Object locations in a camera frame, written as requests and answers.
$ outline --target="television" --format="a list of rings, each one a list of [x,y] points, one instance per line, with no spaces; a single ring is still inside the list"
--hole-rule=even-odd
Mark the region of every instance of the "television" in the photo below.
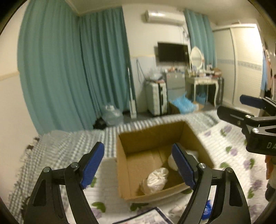
[[[160,62],[190,62],[188,45],[162,42],[158,42],[157,44]]]

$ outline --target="white sliding door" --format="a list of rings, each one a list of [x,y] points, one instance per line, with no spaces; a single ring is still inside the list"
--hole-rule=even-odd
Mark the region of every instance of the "white sliding door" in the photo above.
[[[230,29],[214,31],[217,67],[224,78],[223,103],[233,104],[235,89],[235,54]]]
[[[242,94],[259,97],[262,82],[262,42],[257,27],[231,28],[236,57],[234,107],[259,114],[259,109],[240,103]]]

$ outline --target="cardboard box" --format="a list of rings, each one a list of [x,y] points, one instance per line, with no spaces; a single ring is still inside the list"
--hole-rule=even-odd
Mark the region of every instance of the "cardboard box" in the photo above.
[[[202,105],[196,101],[194,101],[193,104],[198,104],[198,110],[195,110],[193,113],[199,112],[204,108],[204,105]],[[175,105],[173,105],[171,102],[168,103],[168,111],[169,111],[169,114],[180,114],[179,109]]]
[[[172,145],[179,142],[187,150],[198,151],[199,161],[214,167],[208,153],[185,121],[162,124],[117,137],[117,173],[119,195],[126,201],[143,203],[160,200],[188,188],[167,159]],[[168,182],[160,192],[144,195],[140,183],[154,170],[169,170]]]

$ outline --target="gray striped blanket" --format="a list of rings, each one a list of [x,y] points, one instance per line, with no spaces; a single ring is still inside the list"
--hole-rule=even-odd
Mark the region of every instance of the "gray striped blanket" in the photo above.
[[[52,169],[67,167],[70,163],[79,161],[83,154],[88,153],[97,141],[105,145],[105,157],[116,157],[116,136],[122,132],[141,130],[147,127],[186,120],[196,134],[216,125],[220,120],[216,111],[198,112],[186,115],[169,115],[136,121],[105,130],[64,132],[52,131],[43,135],[32,150],[25,150],[18,181],[9,196],[9,210],[19,223],[23,223],[22,205],[33,190],[33,187],[45,166]],[[64,208],[69,203],[65,186],[61,186]]]

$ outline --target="oval mirror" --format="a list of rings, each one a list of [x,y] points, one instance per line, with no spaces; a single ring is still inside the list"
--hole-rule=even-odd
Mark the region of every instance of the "oval mirror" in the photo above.
[[[190,53],[191,68],[195,66],[197,70],[201,69],[203,65],[203,59],[204,57],[200,49],[198,47],[193,47]]]

